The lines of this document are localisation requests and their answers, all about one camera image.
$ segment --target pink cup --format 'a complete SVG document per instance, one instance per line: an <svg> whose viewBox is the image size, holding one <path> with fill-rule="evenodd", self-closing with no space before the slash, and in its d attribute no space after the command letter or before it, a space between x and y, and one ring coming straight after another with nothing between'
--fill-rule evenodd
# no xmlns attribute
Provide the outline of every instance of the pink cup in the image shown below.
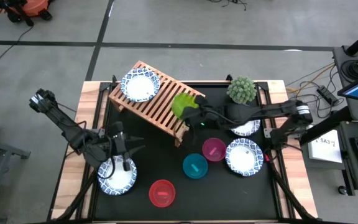
<svg viewBox="0 0 358 224"><path fill-rule="evenodd" d="M207 160L217 162L222 160L225 154L226 145L220 139L210 138L204 142L203 155Z"/></svg>

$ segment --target potted plant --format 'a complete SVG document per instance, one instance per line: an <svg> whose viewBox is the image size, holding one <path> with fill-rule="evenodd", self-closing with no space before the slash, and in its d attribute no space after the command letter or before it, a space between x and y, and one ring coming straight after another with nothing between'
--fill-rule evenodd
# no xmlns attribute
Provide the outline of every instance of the potted plant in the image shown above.
<svg viewBox="0 0 358 224"><path fill-rule="evenodd" d="M227 94L235 103L251 102L256 96L254 81L248 77L238 77L227 88Z"/></svg>

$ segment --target gray floor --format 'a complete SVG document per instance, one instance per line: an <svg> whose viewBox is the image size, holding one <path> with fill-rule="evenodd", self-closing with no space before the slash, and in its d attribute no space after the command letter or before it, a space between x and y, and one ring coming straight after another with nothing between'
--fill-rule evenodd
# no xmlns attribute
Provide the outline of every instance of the gray floor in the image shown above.
<svg viewBox="0 0 358 224"><path fill-rule="evenodd" d="M207 0L116 0L104 42L340 46L358 38L358 1L258 0L241 5ZM22 40L95 42L108 0L59 0L50 22L35 20ZM16 40L28 27L0 14L0 40ZM0 54L8 46L0 45ZM67 143L58 129L28 106L38 88L76 108L93 47L15 46L0 61L0 141L32 151L28 161L12 160L0 188L0 216L8 223L46 219ZM127 49L103 47L92 80L121 78L142 60L179 80L218 80L232 74L286 83L331 63L330 52L277 50ZM327 85L328 73L316 80ZM337 76L333 78L341 88ZM290 87L298 88L300 82ZM307 88L302 93L315 93ZM338 110L346 102L335 107ZM321 121L312 107L315 123ZM321 107L328 106L322 102ZM336 170L308 168L319 217L358 223L358 193L336 192Z"/></svg>

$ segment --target wooden slatted rack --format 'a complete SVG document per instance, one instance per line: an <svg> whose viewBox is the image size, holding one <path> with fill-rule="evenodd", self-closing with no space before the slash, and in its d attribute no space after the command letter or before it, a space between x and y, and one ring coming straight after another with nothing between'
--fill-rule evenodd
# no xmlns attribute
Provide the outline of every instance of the wooden slatted rack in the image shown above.
<svg viewBox="0 0 358 224"><path fill-rule="evenodd" d="M135 68L148 68L158 75L161 86L156 96L146 102L132 102L125 97L121 91L121 86L117 85L109 95L111 102L118 111L121 112L126 108L175 137L175 144L178 146L182 141L183 133L188 130L188 127L173 114L171 109L173 97L180 93L188 93L192 96L203 94L144 62L138 61L132 69Z"/></svg>

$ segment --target white paper plate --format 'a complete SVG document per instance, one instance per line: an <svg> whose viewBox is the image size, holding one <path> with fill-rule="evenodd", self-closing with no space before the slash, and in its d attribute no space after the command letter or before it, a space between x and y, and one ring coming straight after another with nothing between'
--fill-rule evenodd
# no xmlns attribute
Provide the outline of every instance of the white paper plate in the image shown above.
<svg viewBox="0 0 358 224"><path fill-rule="evenodd" d="M245 124L238 126L236 128L232 128L231 131L234 132L234 134L236 135L246 137L258 131L259 127L260 127L260 120L253 120L253 121L248 121Z"/></svg>
<svg viewBox="0 0 358 224"><path fill-rule="evenodd" d="M121 80L121 91L135 102L151 100L160 89L160 79L148 68L133 69Z"/></svg>
<svg viewBox="0 0 358 224"><path fill-rule="evenodd" d="M262 168L264 155L255 142L239 138L227 147L226 163L233 172L248 177L258 173Z"/></svg>
<svg viewBox="0 0 358 224"><path fill-rule="evenodd" d="M121 195L127 192L135 183L137 170L135 163L132 159L127 159L129 165L131 166L130 171L125 171L122 166L123 157L114 156L114 161L116 163L116 170L113 175L108 179L102 179L100 177L108 177L112 171L111 159L102 163L99 167L98 177L100 188L102 191L109 195Z"/></svg>

